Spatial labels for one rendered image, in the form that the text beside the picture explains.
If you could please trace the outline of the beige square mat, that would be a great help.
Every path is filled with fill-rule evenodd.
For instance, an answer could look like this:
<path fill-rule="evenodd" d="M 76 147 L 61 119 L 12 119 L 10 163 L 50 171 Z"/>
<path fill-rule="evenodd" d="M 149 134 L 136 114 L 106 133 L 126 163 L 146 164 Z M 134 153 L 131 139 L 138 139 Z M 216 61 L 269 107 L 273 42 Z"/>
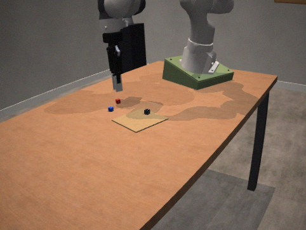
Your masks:
<path fill-rule="evenodd" d="M 144 114 L 145 109 L 139 109 L 131 113 L 112 119 L 113 122 L 137 133 L 151 126 L 159 124 L 169 118 L 150 111 L 149 115 Z"/>

